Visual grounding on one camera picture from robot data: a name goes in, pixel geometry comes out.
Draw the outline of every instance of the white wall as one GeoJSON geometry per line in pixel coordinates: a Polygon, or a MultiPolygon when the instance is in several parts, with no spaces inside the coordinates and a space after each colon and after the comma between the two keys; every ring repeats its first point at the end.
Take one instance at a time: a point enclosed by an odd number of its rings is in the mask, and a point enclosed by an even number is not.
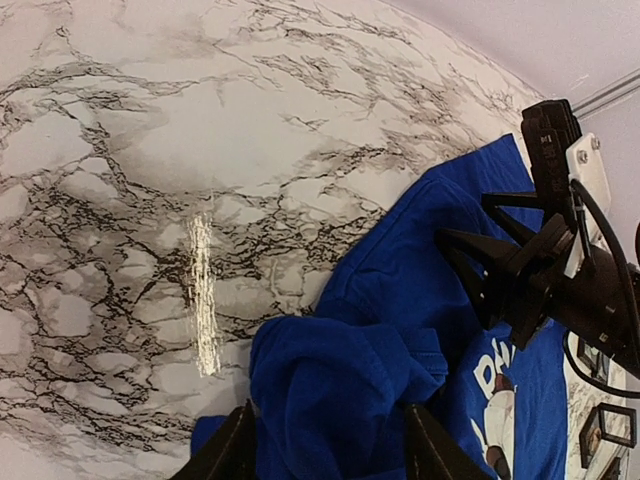
{"type": "Polygon", "coordinates": [[[638,0],[384,0],[577,102],[640,66],[638,0]]]}
{"type": "Polygon", "coordinates": [[[640,94],[580,123],[584,131],[594,132],[602,142],[612,196],[609,218],[627,260],[637,264],[634,239],[640,222],[640,94]]]}

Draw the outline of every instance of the blue fabric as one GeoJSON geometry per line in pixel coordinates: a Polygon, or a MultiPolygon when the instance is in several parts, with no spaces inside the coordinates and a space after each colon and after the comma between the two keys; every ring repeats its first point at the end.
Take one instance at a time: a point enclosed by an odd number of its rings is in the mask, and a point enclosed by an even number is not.
{"type": "MultiPolygon", "coordinates": [[[[469,378],[475,379],[478,357],[494,351],[491,340],[499,345],[508,328],[482,331],[433,235],[446,227],[508,239],[482,211],[481,195],[532,188],[511,136],[428,171],[338,264],[314,317],[281,317],[261,327],[250,376],[262,414],[262,480],[404,480],[401,406],[429,400],[465,451],[491,471],[476,431],[485,427],[483,412],[494,392],[469,378]],[[445,379],[444,394],[436,395],[445,379]]],[[[540,227],[539,212],[510,213],[540,227]]],[[[560,342],[548,333],[558,329],[550,326],[527,352],[518,352],[509,360],[513,371],[497,382],[508,377],[527,392],[503,392],[493,400],[516,398],[514,435],[522,442],[516,444],[516,468],[524,455],[531,457],[522,468],[549,466],[545,475],[533,469],[519,478],[564,476],[566,389],[560,342]],[[547,392],[536,394],[538,388],[547,392]],[[550,408],[555,411],[544,417],[550,408]],[[536,449],[538,443],[544,445],[536,449]],[[521,445],[526,454],[518,454],[521,445]]],[[[494,361],[494,373],[503,367],[494,361]]],[[[214,431],[199,422],[192,451],[214,431]]],[[[495,440],[495,432],[485,433],[495,440]]],[[[507,431],[495,441],[508,450],[508,439],[507,431]]]]}
{"type": "Polygon", "coordinates": [[[458,370],[447,379],[444,394],[431,403],[434,416],[487,473],[495,476],[485,451],[490,446],[509,450],[505,440],[510,437],[514,438],[510,450],[515,450],[508,462],[513,478],[565,478],[564,331],[562,325],[550,321],[524,352],[511,345],[506,325],[481,332],[470,343],[458,370]],[[504,380],[496,381],[498,377],[506,378],[510,387],[504,387],[504,380]],[[500,389],[513,391],[511,421],[501,408],[490,407],[492,402],[499,405],[500,389]]]}

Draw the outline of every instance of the wire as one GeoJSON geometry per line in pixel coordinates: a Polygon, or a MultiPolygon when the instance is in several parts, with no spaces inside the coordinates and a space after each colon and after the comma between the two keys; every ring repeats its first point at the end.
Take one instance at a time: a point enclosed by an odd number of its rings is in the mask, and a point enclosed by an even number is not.
{"type": "Polygon", "coordinates": [[[640,265],[640,223],[638,224],[638,230],[636,230],[636,258],[640,265]]]}
{"type": "Polygon", "coordinates": [[[587,216],[584,212],[584,203],[577,193],[573,192],[572,197],[576,220],[578,221],[578,232],[580,233],[585,266],[593,272],[595,270],[595,263],[591,255],[591,243],[589,242],[589,229],[587,228],[587,216]]]}
{"type": "Polygon", "coordinates": [[[618,278],[622,285],[627,313],[631,317],[631,342],[634,348],[634,357],[636,364],[640,365],[640,317],[638,317],[638,306],[633,293],[633,285],[631,284],[631,277],[629,276],[629,269],[627,268],[627,259],[624,256],[624,251],[622,250],[622,246],[620,245],[618,237],[616,237],[611,224],[605,217],[602,210],[600,210],[598,202],[594,200],[585,186],[580,181],[574,179],[571,181],[571,188],[587,206],[587,209],[602,232],[605,242],[609,246],[609,250],[611,250],[613,261],[615,262],[618,270],[618,278]]]}
{"type": "Polygon", "coordinates": [[[576,361],[571,354],[571,350],[569,349],[569,334],[571,332],[567,330],[564,332],[562,337],[562,348],[564,350],[564,354],[569,361],[569,365],[571,369],[580,377],[581,380],[587,382],[592,387],[597,388],[598,390],[603,391],[604,393],[608,393],[609,395],[615,395],[616,397],[624,397],[624,398],[633,398],[640,399],[640,392],[634,392],[629,390],[620,390],[619,388],[610,387],[609,385],[605,385],[604,383],[596,382],[593,378],[589,377],[586,373],[584,373],[578,367],[576,361]]]}

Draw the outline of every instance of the marble surface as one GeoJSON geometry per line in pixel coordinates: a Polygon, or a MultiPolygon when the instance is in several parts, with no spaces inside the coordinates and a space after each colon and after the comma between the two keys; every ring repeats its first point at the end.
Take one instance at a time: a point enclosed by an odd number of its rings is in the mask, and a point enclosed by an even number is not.
{"type": "MultiPolygon", "coordinates": [[[[569,337],[569,346],[574,353],[574,358],[576,358],[578,338],[573,334],[569,337]]],[[[587,367],[582,362],[578,360],[577,363],[584,373],[589,373],[587,367]]],[[[598,480],[618,451],[618,445],[610,442],[601,442],[588,470],[585,470],[581,466],[580,444],[578,441],[580,430],[582,430],[582,427],[586,423],[587,417],[593,407],[603,402],[625,406],[625,400],[620,397],[605,394],[595,387],[582,382],[566,361],[564,370],[569,397],[570,432],[566,478],[567,480],[598,480]]],[[[626,375],[627,373],[622,367],[615,362],[611,362],[607,383],[610,386],[624,390],[626,387],[626,375]]],[[[618,435],[623,437],[629,435],[628,425],[624,422],[624,419],[619,416],[611,417],[611,421],[607,421],[607,428],[610,429],[609,431],[617,432],[618,435]]]]}
{"type": "Polygon", "coordinates": [[[539,100],[375,1],[0,0],[0,45],[8,480],[170,476],[258,326],[539,100]]]}

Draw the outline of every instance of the white bracket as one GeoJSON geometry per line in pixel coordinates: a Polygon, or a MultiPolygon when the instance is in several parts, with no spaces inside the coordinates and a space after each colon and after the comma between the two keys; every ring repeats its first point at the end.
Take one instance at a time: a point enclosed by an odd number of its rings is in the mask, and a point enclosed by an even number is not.
{"type": "MultiPolygon", "coordinates": [[[[567,149],[566,155],[569,166],[569,181],[579,180],[587,187],[605,215],[608,214],[611,209],[611,191],[604,171],[598,138],[593,133],[583,135],[567,149]]],[[[598,243],[601,239],[600,229],[589,212],[586,216],[589,239],[591,243],[598,243]]],[[[580,271],[583,261],[582,243],[580,237],[576,236],[564,271],[565,275],[569,278],[575,277],[576,273],[580,271]]]]}

